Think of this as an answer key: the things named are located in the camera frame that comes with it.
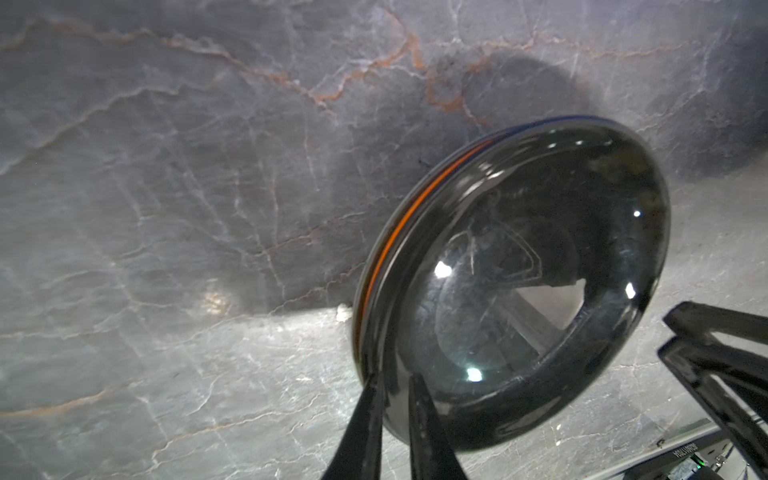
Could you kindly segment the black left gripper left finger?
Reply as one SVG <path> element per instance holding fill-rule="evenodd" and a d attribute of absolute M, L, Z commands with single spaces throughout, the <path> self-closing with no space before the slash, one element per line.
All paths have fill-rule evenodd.
<path fill-rule="evenodd" d="M 385 393 L 382 378 L 366 382 L 336 453 L 322 480 L 378 480 L 381 475 Z"/>

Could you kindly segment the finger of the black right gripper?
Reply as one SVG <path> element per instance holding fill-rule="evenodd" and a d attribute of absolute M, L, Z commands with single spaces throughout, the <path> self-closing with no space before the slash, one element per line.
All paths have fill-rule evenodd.
<path fill-rule="evenodd" d="M 718 341 L 674 337 L 658 356 L 759 477 L 767 475 L 767 358 Z"/>
<path fill-rule="evenodd" d="M 674 333 L 664 348 L 683 339 L 719 344 L 714 332 L 767 344 L 766 317 L 692 301 L 676 305 L 665 315 L 664 323 Z"/>

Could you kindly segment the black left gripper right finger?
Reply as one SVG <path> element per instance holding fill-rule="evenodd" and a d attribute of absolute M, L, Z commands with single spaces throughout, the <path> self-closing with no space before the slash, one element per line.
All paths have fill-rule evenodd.
<path fill-rule="evenodd" d="M 467 480 L 423 377 L 409 379 L 409 445 L 414 480 Z"/>

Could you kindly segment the black glossy plate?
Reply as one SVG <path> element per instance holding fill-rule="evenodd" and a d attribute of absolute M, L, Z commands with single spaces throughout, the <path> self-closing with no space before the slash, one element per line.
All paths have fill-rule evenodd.
<path fill-rule="evenodd" d="M 516 125 L 439 162 L 386 223 L 354 301 L 353 358 L 383 381 L 385 428 L 407 440 L 413 375 L 458 451 L 555 416 L 640 322 L 670 223 L 651 148 L 613 120 Z"/>

